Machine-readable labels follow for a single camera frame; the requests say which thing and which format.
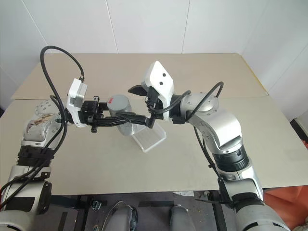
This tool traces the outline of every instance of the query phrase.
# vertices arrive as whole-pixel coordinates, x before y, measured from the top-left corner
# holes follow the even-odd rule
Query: beige table
[[[100,58],[95,60],[101,60],[106,55],[78,55],[81,62],[88,64],[84,65],[85,72],[86,68],[91,66],[90,62],[86,61],[92,56],[98,56]],[[178,59],[184,58],[181,55],[170,56],[178,57]],[[54,57],[60,60],[58,63],[60,69],[64,69],[64,61],[59,54],[51,55],[48,60],[55,62],[54,65],[56,65]],[[126,57],[131,63],[130,55]],[[214,82],[220,80],[215,75],[215,69],[221,75],[225,71],[227,76],[229,72],[228,77],[225,76],[224,79],[226,87],[220,105],[233,112],[239,119],[247,153],[253,160],[262,186],[281,187],[308,184],[307,150],[272,99],[266,96],[241,57],[233,54],[187,55],[187,61],[192,57],[195,58],[195,63],[198,61],[197,57],[200,57],[204,58],[204,62],[208,60],[212,64],[208,67],[207,64],[201,65],[202,62],[199,62],[199,71],[195,73],[198,75],[199,84],[192,84],[192,87],[190,83],[195,82],[194,77],[186,78],[185,74],[181,75],[178,81],[174,78],[176,89],[181,89],[178,92],[186,89],[194,92],[201,91],[201,89],[206,91]],[[119,60],[117,59],[117,65],[121,69],[126,59]],[[225,63],[227,60],[230,60],[233,65]],[[104,83],[107,82],[105,79],[95,77],[101,75],[100,72],[104,73],[103,70],[107,66],[107,64],[102,64],[96,73],[92,72],[92,78],[87,78],[86,82],[89,87],[96,85],[92,89],[89,88],[88,96],[97,95],[95,91],[100,88],[100,96],[104,98],[104,94],[111,91],[110,88],[116,88],[116,85],[110,82],[112,78],[108,78],[107,84]],[[51,66],[50,68],[53,74],[59,72]],[[122,68],[121,71],[124,73],[130,68],[130,66]],[[189,72],[187,66],[179,65],[178,68],[184,69],[178,73]],[[132,71],[126,73],[129,73],[126,77],[132,79],[131,85],[137,84],[137,79],[142,78],[131,76]],[[69,71],[65,76],[72,78]],[[37,94],[37,97],[41,99],[20,99],[22,96],[29,99],[35,98],[34,89],[40,89],[46,85],[44,81],[40,82],[41,77],[39,68],[36,67],[14,95],[18,100],[10,105],[0,120],[0,184],[6,182],[11,166],[16,162],[24,123],[32,116],[34,107],[49,94],[44,87],[45,90],[39,90]],[[55,77],[55,83],[59,84],[59,79],[59,76]],[[67,84],[68,88],[71,79],[65,80],[65,77],[63,79],[64,85]],[[36,88],[33,87],[35,81],[38,83]],[[126,86],[127,81],[120,84],[118,79],[117,82],[120,89],[117,93],[125,93],[130,87]],[[32,86],[31,90],[27,91],[25,86]],[[59,87],[59,91],[61,95],[65,95],[64,87]],[[132,99],[130,102],[134,111],[147,114],[143,99]],[[70,126],[66,140],[51,164],[52,193],[96,194],[218,189],[217,178],[207,167],[208,163],[194,136],[192,126],[189,124],[173,125],[165,121],[158,121],[158,123],[166,131],[167,139],[146,154],[131,137],[122,136],[116,128],[99,128],[98,133],[93,134],[90,128]]]

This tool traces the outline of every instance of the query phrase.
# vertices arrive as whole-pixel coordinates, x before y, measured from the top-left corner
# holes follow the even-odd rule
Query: orange cloth
[[[308,185],[266,191],[264,201],[291,230],[304,224],[308,217]]]
[[[304,146],[308,149],[308,143],[306,141],[303,141]]]

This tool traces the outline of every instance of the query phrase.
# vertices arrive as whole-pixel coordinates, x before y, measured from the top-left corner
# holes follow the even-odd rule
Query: robotic arm
[[[77,127],[91,126],[91,132],[96,132],[97,127],[119,126],[125,135],[133,132],[133,125],[152,128],[156,119],[172,120],[174,124],[190,123],[195,131],[199,130],[202,134],[203,144],[198,137],[199,143],[218,176],[222,200],[228,202],[235,212],[238,231],[289,230],[276,212],[263,202],[262,187],[243,145],[241,126],[234,115],[218,106],[221,88],[217,97],[212,95],[218,86],[222,83],[208,94],[187,91],[176,95],[171,76],[156,61],[141,85],[128,90],[145,96],[150,117],[131,112],[129,102],[121,95],[106,103],[100,103],[97,96],[92,101],[84,101],[87,85],[80,79],[74,79],[69,90],[67,117]],[[103,116],[106,110],[111,116]],[[29,230],[33,216],[48,209],[51,183],[45,179],[50,175],[50,160],[60,138],[58,134],[50,143],[54,133],[60,129],[62,118],[58,112],[52,102],[43,102],[36,107],[35,115],[24,131],[19,159],[9,177],[9,181],[14,182],[1,192],[0,230]],[[216,164],[209,157],[206,147]],[[35,170],[38,162],[45,163],[40,171]],[[6,204],[22,184],[26,186]]]

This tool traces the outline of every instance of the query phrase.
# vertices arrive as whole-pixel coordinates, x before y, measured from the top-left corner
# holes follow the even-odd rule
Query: metal frame
[[[78,211],[74,231],[84,231],[88,218],[91,197],[85,196],[86,201],[82,201],[81,197],[81,195],[78,195],[77,199],[73,199],[57,195],[51,196],[51,204]]]
[[[207,196],[210,201],[221,200],[219,191],[209,191],[209,194]],[[212,206],[213,206],[217,231],[227,231],[226,220],[223,214],[221,204],[212,204]]]

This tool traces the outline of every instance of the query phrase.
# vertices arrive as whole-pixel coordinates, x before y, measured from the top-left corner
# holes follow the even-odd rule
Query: clear plastic container
[[[153,128],[148,128],[146,126],[142,127],[143,128],[135,132],[132,137],[144,153],[157,146],[167,137],[165,130],[163,130],[158,123],[154,123]]]

